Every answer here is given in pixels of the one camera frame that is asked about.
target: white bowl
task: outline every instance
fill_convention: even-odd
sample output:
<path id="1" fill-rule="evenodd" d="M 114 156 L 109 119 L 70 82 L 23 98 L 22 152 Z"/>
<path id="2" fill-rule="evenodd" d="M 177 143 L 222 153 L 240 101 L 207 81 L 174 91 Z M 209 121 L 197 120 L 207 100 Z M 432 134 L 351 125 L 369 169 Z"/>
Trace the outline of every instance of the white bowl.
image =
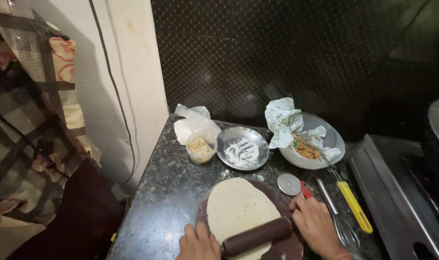
<path id="1" fill-rule="evenodd" d="M 335 130 L 336 134 L 336 143 L 334 148 L 338 148 L 341 153 L 337 155 L 335 158 L 330 160 L 332 164 L 339 162 L 343 156 L 345 156 L 345 141 L 343 141 L 343 138 L 341 135 Z M 317 170 L 328 167 L 328 164 L 326 162 L 320 162 L 319 160 L 311 160 L 308 158 L 305 158 L 297 153 L 292 145 L 288 146 L 287 148 L 279 148 L 280 153 L 285 157 L 285 159 L 295 165 L 296 167 L 300 167 L 303 169 L 309 169 L 309 170 Z"/>

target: rolled dough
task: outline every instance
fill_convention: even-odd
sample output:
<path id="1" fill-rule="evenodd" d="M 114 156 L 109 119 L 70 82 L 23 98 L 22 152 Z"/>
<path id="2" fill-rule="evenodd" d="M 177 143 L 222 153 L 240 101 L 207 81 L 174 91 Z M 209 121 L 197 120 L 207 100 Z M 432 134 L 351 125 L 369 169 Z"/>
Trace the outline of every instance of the rolled dough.
<path id="1" fill-rule="evenodd" d="M 280 217 L 276 206 L 243 178 L 218 183 L 208 197 L 208 226 L 221 244 L 225 239 Z M 232 260 L 258 260 L 271 243 L 247 251 Z"/>

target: hand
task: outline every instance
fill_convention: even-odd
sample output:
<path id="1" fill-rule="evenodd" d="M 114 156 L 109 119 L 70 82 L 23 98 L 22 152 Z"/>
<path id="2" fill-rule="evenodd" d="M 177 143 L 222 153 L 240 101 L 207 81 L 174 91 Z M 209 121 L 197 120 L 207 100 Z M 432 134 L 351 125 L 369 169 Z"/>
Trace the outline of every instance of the hand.
<path id="1" fill-rule="evenodd" d="M 299 194 L 290 203 L 293 221 L 309 247 L 326 260 L 336 259 L 346 251 L 340 245 L 332 218 L 324 203 Z"/>
<path id="2" fill-rule="evenodd" d="M 208 236 L 206 226 L 200 222 L 194 230 L 191 224 L 184 227 L 184 233 L 179 239 L 179 252 L 176 260 L 220 260 L 221 249 L 215 236 Z"/>

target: checkered fabric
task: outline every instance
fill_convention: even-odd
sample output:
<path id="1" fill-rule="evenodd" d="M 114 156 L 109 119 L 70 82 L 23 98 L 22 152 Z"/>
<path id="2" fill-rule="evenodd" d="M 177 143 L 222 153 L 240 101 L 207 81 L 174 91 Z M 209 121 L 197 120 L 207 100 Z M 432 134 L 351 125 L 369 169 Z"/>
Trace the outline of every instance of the checkered fabric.
<path id="1" fill-rule="evenodd" d="M 68 178 L 100 157 L 78 104 L 74 47 L 25 3 L 0 0 L 0 227 L 49 224 Z"/>

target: yellow handle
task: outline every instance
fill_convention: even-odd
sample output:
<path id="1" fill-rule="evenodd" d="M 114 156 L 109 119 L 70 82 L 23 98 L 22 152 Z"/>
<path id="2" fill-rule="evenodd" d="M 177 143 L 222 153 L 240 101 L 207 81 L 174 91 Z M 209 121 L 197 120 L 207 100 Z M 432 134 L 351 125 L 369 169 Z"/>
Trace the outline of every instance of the yellow handle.
<path id="1" fill-rule="evenodd" d="M 336 184 L 340 191 L 343 193 L 343 196 L 345 197 L 346 202 L 348 202 L 348 205 L 351 208 L 351 211 L 353 212 L 361 229 L 365 233 L 371 234 L 373 232 L 373 228 L 367 220 L 364 212 L 362 211 L 361 206 L 359 206 L 358 201 L 351 192 L 348 183 L 346 183 L 346 181 L 338 181 Z"/>

